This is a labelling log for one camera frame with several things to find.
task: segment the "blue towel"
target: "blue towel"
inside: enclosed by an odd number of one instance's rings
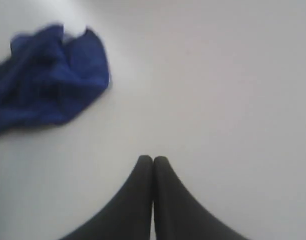
[[[12,55],[0,64],[0,133],[67,123],[107,88],[99,38],[89,29],[65,37],[62,25],[52,25],[12,40]]]

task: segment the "white floor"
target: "white floor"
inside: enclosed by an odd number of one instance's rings
[[[0,136],[0,240],[74,230],[140,154],[246,237],[306,240],[306,0],[0,0],[0,59],[51,21],[102,37],[112,84],[66,126]]]

